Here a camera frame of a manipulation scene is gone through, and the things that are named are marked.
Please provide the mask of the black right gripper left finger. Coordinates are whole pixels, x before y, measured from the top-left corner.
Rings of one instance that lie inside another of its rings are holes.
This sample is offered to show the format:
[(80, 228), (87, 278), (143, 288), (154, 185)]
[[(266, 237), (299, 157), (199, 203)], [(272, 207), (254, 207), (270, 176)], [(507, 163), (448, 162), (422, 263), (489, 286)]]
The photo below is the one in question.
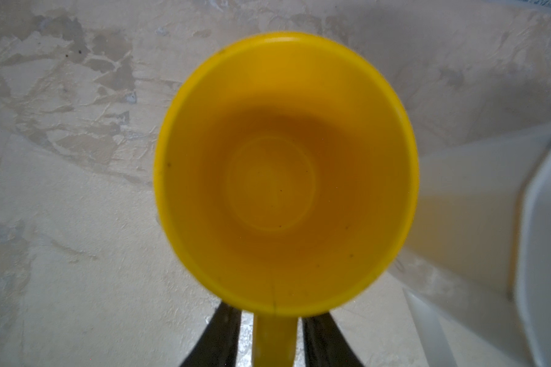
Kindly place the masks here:
[(189, 355), (186, 366), (235, 366), (242, 311), (221, 302)]

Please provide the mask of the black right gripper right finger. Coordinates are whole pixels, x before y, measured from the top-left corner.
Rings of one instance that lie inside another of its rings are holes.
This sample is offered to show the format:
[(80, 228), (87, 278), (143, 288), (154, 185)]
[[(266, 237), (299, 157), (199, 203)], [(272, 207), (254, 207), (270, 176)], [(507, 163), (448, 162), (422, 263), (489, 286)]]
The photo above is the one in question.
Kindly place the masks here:
[(302, 318), (302, 328), (307, 367), (364, 366), (330, 313)]

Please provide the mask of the yellow ceramic mug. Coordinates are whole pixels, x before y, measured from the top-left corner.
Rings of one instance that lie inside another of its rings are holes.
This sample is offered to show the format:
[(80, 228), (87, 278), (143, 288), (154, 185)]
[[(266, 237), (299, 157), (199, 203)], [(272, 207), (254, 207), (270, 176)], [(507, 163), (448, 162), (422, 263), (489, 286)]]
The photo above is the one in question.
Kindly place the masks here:
[(327, 38), (272, 32), (221, 49), (181, 86), (153, 183), (182, 264), (254, 315), (252, 365), (291, 366), (302, 318), (359, 295), (401, 250), (419, 160), (376, 68)]

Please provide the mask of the white faceted ceramic mug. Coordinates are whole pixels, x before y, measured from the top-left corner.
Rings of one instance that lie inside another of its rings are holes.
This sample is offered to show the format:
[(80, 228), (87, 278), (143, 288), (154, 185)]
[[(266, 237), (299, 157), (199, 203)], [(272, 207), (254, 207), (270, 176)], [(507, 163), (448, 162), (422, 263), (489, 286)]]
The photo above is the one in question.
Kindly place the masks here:
[(424, 156), (390, 274), (431, 366), (455, 365), (440, 317), (551, 366), (551, 122)]

